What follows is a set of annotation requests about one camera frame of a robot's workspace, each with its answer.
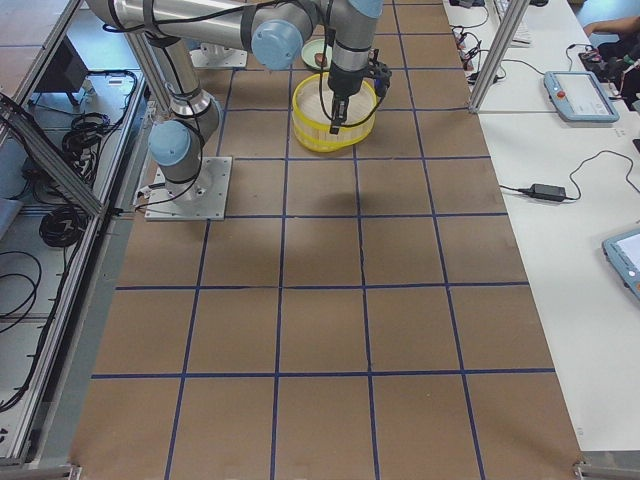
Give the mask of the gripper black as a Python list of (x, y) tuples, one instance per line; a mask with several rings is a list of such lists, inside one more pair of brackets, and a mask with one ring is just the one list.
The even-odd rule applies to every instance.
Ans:
[(337, 135), (340, 126), (346, 122), (350, 97), (359, 92), (361, 84), (362, 76), (359, 71), (331, 70), (329, 72), (328, 86), (333, 92), (330, 134)]

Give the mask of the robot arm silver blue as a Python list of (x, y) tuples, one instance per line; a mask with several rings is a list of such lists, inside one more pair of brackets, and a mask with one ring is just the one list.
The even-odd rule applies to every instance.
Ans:
[(221, 109), (196, 75), (189, 39), (243, 50), (270, 70), (285, 70), (318, 25), (332, 48), (324, 109), (329, 131), (351, 127), (348, 105), (366, 78), (389, 83), (372, 52), (380, 1), (92, 1), (104, 29), (142, 36), (151, 48), (170, 97), (172, 118), (153, 127), (149, 148), (169, 197), (197, 196), (204, 187), (202, 150), (218, 128)]

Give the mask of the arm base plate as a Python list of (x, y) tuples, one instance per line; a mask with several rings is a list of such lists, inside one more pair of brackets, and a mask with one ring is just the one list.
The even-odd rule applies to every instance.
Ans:
[(153, 189), (145, 209), (148, 221), (200, 221), (225, 218), (227, 195), (231, 178), (231, 157), (205, 157), (194, 184), (176, 185), (165, 181), (156, 168), (155, 182), (164, 186)]

